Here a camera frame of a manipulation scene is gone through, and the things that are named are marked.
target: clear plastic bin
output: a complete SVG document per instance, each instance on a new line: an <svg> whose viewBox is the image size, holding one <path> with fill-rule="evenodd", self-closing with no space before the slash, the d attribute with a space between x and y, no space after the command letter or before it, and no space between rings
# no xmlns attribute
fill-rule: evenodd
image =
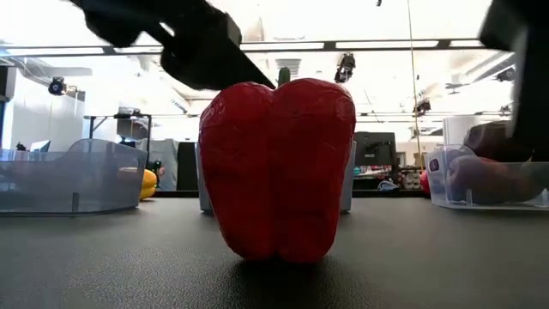
<svg viewBox="0 0 549 309"><path fill-rule="evenodd" d="M134 208L146 159L144 151L91 139L65 153L0 150L0 215Z"/></svg>
<svg viewBox="0 0 549 309"><path fill-rule="evenodd" d="M549 163L501 163L462 145L427 155L431 200L452 209L549 210Z"/></svg>

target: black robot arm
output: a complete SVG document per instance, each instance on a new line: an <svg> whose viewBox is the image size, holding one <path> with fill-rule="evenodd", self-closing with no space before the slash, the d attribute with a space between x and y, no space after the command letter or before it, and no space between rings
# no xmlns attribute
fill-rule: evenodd
<svg viewBox="0 0 549 309"><path fill-rule="evenodd" d="M142 32L158 40L162 68L191 88L275 87L240 51L242 34L231 16L204 0L70 1L84 11L87 27L116 47L131 46Z"/></svg>
<svg viewBox="0 0 549 309"><path fill-rule="evenodd" d="M543 125L549 115L549 33L546 12L533 0L493 0L480 34L492 49L516 54L512 136L534 148L546 148Z"/></svg>

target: table surface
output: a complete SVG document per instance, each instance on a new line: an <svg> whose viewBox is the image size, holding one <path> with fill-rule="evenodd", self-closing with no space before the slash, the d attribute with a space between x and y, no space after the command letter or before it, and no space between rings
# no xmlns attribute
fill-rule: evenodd
<svg viewBox="0 0 549 309"><path fill-rule="evenodd" d="M547 308L549 216L354 199L319 264L245 263L196 199L0 218L0 308Z"/></svg>

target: red bell pepper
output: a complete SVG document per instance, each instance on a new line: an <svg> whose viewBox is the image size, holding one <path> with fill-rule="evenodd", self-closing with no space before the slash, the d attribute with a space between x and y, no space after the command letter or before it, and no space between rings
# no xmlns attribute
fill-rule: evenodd
<svg viewBox="0 0 549 309"><path fill-rule="evenodd" d="M245 82L202 114L202 169L228 246L249 260L315 262L332 246L356 123L341 86Z"/></svg>

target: computer monitor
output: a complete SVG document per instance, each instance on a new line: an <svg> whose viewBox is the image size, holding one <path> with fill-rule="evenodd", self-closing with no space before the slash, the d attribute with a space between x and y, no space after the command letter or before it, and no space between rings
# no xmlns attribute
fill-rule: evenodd
<svg viewBox="0 0 549 309"><path fill-rule="evenodd" d="M353 140L357 143L354 165L391 166L397 168L395 133L356 132Z"/></svg>
<svg viewBox="0 0 549 309"><path fill-rule="evenodd" d="M51 141L33 142L31 144L31 152L48 152Z"/></svg>

